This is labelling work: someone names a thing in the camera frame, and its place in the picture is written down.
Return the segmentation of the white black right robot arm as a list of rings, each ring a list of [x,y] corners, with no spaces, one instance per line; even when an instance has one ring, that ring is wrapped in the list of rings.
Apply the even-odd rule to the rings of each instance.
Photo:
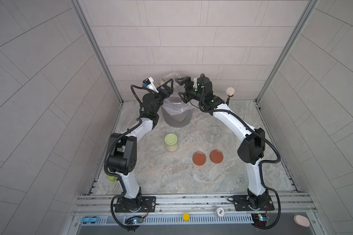
[[[261,209],[269,196],[260,164],[265,151],[264,130],[249,126],[229,108],[227,101],[214,95],[212,82],[204,74],[195,79],[177,78],[175,82],[184,87],[184,92],[178,94],[184,103],[196,100],[202,112],[220,120],[236,135],[240,142],[237,154],[246,163],[248,173],[248,205],[252,210]]]

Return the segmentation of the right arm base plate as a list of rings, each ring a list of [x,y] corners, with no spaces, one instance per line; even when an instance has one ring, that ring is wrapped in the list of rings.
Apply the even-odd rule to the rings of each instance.
[[[227,198],[234,204],[235,210],[239,211],[274,211],[275,206],[269,195],[265,196],[248,196],[234,195]]]

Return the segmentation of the green lidded rice jar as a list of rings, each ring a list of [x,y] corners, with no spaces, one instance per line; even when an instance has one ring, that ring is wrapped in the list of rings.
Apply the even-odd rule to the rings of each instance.
[[[164,142],[168,152],[175,152],[178,149],[178,137],[176,134],[167,134],[164,138]]]

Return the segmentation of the red lidded rice jar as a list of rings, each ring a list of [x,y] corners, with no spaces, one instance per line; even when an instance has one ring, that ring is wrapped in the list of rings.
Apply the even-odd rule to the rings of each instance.
[[[175,77],[175,78],[172,78],[174,80],[174,92],[173,94],[177,94],[179,92],[182,92],[184,93],[185,92],[185,88],[184,88],[184,85],[178,85],[176,82],[175,82],[175,79],[178,78],[178,77]]]

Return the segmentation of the red jar lid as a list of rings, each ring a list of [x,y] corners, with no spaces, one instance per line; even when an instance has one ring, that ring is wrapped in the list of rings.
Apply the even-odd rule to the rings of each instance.
[[[211,151],[209,158],[215,164],[220,164],[224,159],[223,153],[219,150]]]
[[[202,152],[195,152],[193,155],[193,163],[197,166],[202,166],[206,163],[206,155]]]

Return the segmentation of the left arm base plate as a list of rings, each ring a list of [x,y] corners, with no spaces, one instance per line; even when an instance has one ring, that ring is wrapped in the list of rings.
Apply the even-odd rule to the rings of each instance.
[[[142,196],[142,198],[129,199],[120,197],[113,204],[115,212],[119,213],[144,213],[154,212],[156,206],[155,196]]]

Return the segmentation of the clear rice jar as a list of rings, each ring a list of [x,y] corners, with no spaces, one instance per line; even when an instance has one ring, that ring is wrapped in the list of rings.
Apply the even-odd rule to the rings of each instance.
[[[207,137],[210,143],[216,143],[220,141],[221,129],[217,126],[210,127],[207,131]]]

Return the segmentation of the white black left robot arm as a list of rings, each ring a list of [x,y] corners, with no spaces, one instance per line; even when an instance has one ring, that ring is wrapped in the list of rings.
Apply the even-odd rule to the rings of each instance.
[[[137,163],[137,143],[156,127],[159,109],[174,92],[174,80],[169,79],[156,87],[149,77],[141,86],[131,85],[130,89],[139,103],[137,124],[124,133],[111,134],[103,169],[107,176],[116,177],[120,182],[123,192],[118,199],[119,206],[137,211],[142,202],[141,188],[133,173]]]

